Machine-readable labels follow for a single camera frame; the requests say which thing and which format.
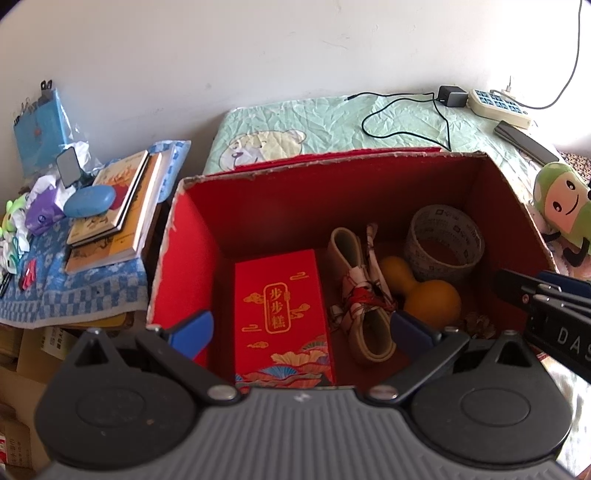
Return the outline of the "orange calabash gourd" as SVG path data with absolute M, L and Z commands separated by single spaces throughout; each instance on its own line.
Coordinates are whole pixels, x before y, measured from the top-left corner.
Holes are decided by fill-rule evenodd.
M 404 312 L 436 330 L 459 322 L 462 301 L 452 284 L 438 279 L 418 281 L 409 264 L 397 256 L 384 258 L 380 268 L 391 294 L 404 298 Z

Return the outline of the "beige belt with scarf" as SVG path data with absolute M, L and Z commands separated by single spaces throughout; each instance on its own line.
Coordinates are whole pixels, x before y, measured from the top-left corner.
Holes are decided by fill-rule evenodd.
M 367 240 L 345 227 L 329 238 L 329 261 L 341 289 L 341 303 L 332 307 L 335 324 L 346 334 L 349 351 L 362 365 L 388 361 L 396 351 L 390 319 L 397 303 L 381 271 L 375 251 L 378 226 L 367 226 Z

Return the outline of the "small red gift box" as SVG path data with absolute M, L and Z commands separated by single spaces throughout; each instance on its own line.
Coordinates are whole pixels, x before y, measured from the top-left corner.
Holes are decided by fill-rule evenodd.
M 332 384 L 329 321 L 314 250 L 238 262 L 233 289 L 240 392 Z

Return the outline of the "printed packing tape roll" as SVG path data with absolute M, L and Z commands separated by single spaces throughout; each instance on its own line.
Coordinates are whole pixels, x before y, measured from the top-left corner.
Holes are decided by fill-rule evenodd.
M 429 205 L 412 218 L 404 257 L 420 280 L 457 283 L 483 258 L 485 243 L 476 223 L 447 205 Z

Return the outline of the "large red cardboard box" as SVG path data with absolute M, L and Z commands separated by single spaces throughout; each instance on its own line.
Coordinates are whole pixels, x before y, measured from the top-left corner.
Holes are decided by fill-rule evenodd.
M 387 150 L 267 162 L 182 180 L 148 310 L 171 327 L 211 313 L 200 364 L 246 391 L 354 385 L 409 363 L 392 314 L 440 330 L 468 316 L 522 331 L 493 291 L 551 256 L 485 154 Z

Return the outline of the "green bean plush toy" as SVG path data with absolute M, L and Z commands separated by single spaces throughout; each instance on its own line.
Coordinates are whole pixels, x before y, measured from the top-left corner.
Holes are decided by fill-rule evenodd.
M 590 188 L 568 164 L 549 163 L 536 176 L 533 201 L 555 230 L 551 239 L 563 239 L 575 247 L 563 248 L 566 261 L 580 267 L 590 255 Z

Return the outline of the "stack of books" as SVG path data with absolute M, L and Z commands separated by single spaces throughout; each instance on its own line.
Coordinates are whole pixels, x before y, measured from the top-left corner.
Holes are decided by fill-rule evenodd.
M 169 155 L 140 151 L 111 163 L 95 178 L 96 186 L 113 189 L 109 208 L 73 222 L 65 272 L 80 273 L 140 256 L 145 244 Z

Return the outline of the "blue checkered cloth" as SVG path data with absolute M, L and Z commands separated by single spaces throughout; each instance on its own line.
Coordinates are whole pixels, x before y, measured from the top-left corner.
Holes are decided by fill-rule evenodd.
M 1 297 L 1 323 L 23 329 L 96 321 L 145 311 L 149 302 L 143 261 L 128 261 L 66 272 L 66 237 L 72 221 L 64 218 L 32 239 L 17 274 Z

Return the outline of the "brown cardboard boxes pile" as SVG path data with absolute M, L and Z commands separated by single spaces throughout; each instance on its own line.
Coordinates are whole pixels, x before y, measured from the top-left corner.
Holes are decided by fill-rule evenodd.
M 71 332 L 58 327 L 1 326 L 1 403 L 11 407 L 29 429 L 30 468 L 35 472 L 49 459 L 34 426 L 34 413 L 74 342 Z

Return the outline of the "blue glasses case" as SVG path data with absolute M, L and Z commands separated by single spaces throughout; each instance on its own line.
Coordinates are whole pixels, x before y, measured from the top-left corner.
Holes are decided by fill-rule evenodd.
M 77 190 L 63 206 L 69 218 L 88 218 L 105 213 L 115 200 L 115 190 L 110 185 L 88 186 Z

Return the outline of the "purple toy figure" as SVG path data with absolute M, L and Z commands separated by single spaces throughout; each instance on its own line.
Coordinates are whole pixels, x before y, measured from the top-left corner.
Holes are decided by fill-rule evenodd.
M 40 236 L 64 217 L 62 209 L 56 204 L 56 198 L 56 189 L 46 189 L 28 207 L 25 226 L 30 234 Z

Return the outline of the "green white small toys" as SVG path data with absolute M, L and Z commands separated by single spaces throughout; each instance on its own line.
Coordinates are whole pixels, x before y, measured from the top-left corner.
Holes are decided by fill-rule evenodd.
M 29 232 L 25 225 L 28 195 L 6 203 L 1 221 L 1 279 L 15 275 L 22 256 L 30 250 Z

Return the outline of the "small square mirror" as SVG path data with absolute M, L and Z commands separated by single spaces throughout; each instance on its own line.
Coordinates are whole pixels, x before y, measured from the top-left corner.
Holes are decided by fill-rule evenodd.
M 56 157 L 56 165 L 62 184 L 65 188 L 71 187 L 83 176 L 83 170 L 80 167 L 74 147 L 69 147 L 63 150 Z

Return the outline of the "white power strip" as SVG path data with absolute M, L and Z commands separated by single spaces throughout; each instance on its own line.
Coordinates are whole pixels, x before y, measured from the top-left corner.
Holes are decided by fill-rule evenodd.
M 478 116 L 505 121 L 522 129 L 529 129 L 532 119 L 517 103 L 497 94 L 472 89 L 468 93 L 468 105 Z

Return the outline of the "black charger adapter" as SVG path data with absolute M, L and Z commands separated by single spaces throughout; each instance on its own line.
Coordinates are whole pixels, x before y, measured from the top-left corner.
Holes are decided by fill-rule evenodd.
M 442 85 L 438 90 L 437 101 L 449 108 L 464 108 L 468 102 L 468 92 L 459 86 Z

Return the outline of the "blue plastic document bag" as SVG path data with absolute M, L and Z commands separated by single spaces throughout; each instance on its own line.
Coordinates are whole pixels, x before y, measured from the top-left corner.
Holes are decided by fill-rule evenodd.
M 54 166 L 70 146 L 87 141 L 78 125 L 69 120 L 51 79 L 42 80 L 39 95 L 21 104 L 13 131 L 26 181 Z

